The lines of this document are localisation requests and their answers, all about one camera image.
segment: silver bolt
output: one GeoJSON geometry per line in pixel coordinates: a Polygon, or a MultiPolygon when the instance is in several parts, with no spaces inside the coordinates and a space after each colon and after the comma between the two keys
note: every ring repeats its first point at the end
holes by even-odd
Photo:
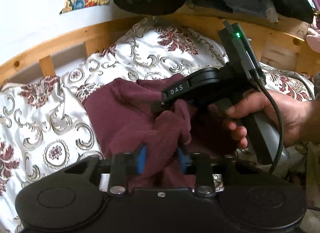
{"type": "Polygon", "coordinates": [[[159,192],[158,193],[158,197],[161,197],[161,198],[165,197],[165,193],[164,192],[159,192]]]}
{"type": "Polygon", "coordinates": [[[113,186],[111,189],[110,189],[110,192],[112,194],[122,194],[125,192],[125,187],[122,187],[122,186],[113,186]]]}
{"type": "Polygon", "coordinates": [[[210,186],[200,186],[197,191],[201,194],[210,194],[213,192],[213,188],[210,186]]]}

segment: black device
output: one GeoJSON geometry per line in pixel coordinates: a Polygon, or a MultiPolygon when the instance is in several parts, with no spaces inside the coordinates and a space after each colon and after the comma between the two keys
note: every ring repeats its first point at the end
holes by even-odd
{"type": "Polygon", "coordinates": [[[234,157],[210,159],[177,149],[180,170],[196,176],[191,188],[134,188],[145,153],[87,157],[24,188],[16,198],[23,233],[299,233],[305,192],[234,157]],[[108,191],[99,190],[110,173],[108,191]],[[216,192],[212,174],[222,174],[216,192]]]}
{"type": "MultiPolygon", "coordinates": [[[[191,101],[193,105],[207,108],[216,103],[226,109],[243,99],[250,89],[263,89],[266,76],[239,24],[224,22],[225,29],[218,32],[229,61],[224,67],[198,70],[162,91],[162,101],[156,102],[153,111],[169,109],[177,99],[191,101]]],[[[247,128],[251,150],[262,165],[272,164],[279,150],[280,135],[275,124],[261,111],[241,118],[247,128]]],[[[285,161],[289,153],[281,148],[277,161],[285,161]]]]}

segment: bed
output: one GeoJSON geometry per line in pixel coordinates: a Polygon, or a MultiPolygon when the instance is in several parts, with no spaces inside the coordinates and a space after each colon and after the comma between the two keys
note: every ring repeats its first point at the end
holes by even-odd
{"type": "MultiPolygon", "coordinates": [[[[179,14],[120,19],[46,41],[0,66],[0,231],[18,233],[23,229],[14,208],[22,188],[92,154],[103,158],[83,107],[90,94],[115,78],[154,80],[222,67],[228,61],[217,37],[222,22],[217,17],[179,14]],[[119,31],[127,33],[113,40],[111,33],[119,31]],[[57,77],[50,55],[81,42],[87,60],[57,77]],[[44,75],[38,83],[6,83],[7,78],[37,61],[44,75]]],[[[300,101],[314,99],[312,77],[306,73],[312,75],[317,70],[317,55],[305,41],[290,33],[240,24],[260,60],[270,41],[299,53],[294,69],[281,70],[261,62],[267,88],[300,101]]],[[[276,175],[283,178],[288,171],[301,169],[308,147],[312,145],[288,148],[290,161],[278,166],[276,175]]],[[[235,155],[259,166],[247,151],[237,150],[235,155]]],[[[217,190],[223,190],[221,177],[214,175],[214,179],[217,190]]],[[[108,176],[104,176],[100,189],[106,190],[107,184],[108,176]]]]}

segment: wooden bed frame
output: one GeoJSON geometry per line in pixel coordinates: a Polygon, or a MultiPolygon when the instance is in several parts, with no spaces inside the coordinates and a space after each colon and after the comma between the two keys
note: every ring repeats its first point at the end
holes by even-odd
{"type": "MultiPolygon", "coordinates": [[[[181,26],[190,27],[206,37],[219,41],[218,30],[223,29],[227,18],[231,23],[239,22],[246,35],[252,39],[251,45],[258,60],[270,66],[314,75],[320,71],[320,53],[310,49],[304,37],[308,24],[285,17],[279,18],[278,24],[257,22],[237,15],[216,13],[216,17],[175,13],[164,16],[181,26]]],[[[86,55],[101,52],[116,40],[111,38],[113,32],[129,30],[143,17],[118,19],[101,24],[84,27],[56,38],[45,41],[10,59],[0,66],[0,84],[17,72],[39,61],[43,75],[55,75],[51,54],[68,47],[84,43],[86,55]]]]}

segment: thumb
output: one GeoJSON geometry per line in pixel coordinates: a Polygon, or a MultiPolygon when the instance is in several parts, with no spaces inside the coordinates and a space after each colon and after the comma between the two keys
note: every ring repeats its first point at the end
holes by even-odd
{"type": "Polygon", "coordinates": [[[226,110],[226,114],[231,118],[242,118],[249,114],[261,111],[270,105],[269,100],[262,92],[249,94],[239,103],[226,110]]]}

